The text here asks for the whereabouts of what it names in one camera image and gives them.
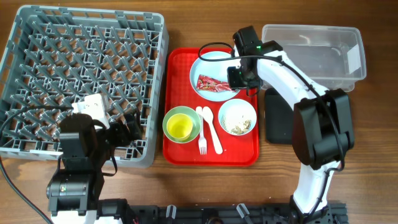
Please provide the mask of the yellow cup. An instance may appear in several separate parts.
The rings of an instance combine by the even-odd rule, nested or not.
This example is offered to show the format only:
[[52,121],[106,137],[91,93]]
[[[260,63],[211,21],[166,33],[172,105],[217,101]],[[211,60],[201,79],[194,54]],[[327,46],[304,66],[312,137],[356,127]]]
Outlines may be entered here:
[[167,121],[168,133],[178,141],[188,139],[193,129],[193,121],[183,113],[172,115]]

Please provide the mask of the red snack wrapper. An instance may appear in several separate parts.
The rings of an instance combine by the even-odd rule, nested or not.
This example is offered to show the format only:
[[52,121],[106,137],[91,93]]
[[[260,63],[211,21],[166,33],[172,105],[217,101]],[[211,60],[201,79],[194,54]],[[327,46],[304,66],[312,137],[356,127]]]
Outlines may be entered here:
[[222,82],[209,76],[199,75],[196,90],[210,91],[210,92],[224,92],[232,91],[228,82]]

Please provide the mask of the small light blue bowl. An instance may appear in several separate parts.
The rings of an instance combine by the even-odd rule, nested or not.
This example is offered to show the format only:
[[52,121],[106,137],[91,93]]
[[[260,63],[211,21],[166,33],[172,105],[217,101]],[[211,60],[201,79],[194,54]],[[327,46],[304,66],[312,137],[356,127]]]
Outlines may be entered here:
[[256,113],[256,110],[254,109],[253,105],[250,104],[248,101],[242,100],[242,99],[231,99],[231,100],[228,100],[225,103],[223,103],[218,111],[218,121],[219,121],[220,125],[221,125],[221,119],[222,119],[223,115],[230,114],[230,113],[243,114],[246,117],[251,119],[251,127],[250,127],[249,131],[245,134],[250,133],[256,126],[257,113]]

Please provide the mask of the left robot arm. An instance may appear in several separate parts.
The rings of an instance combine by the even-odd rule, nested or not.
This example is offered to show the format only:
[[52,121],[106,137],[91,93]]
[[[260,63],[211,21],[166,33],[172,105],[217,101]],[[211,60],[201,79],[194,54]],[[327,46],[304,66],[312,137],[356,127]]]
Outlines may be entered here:
[[105,126],[88,114],[72,114],[60,123],[63,154],[46,194],[53,223],[139,223],[139,216],[125,199],[101,200],[102,167],[115,161],[117,147],[142,137],[133,114],[125,122]]

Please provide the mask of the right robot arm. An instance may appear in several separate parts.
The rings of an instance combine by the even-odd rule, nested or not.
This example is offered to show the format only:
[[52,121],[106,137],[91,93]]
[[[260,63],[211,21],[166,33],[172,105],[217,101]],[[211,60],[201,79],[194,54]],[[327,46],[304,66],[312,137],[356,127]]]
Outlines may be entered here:
[[301,71],[282,46],[263,43],[252,26],[233,35],[232,58],[240,65],[227,69],[232,90],[260,88],[267,82],[293,111],[292,146],[301,168],[292,206],[301,218],[323,215],[334,172],[344,169],[345,155],[354,146],[348,95],[329,90]]

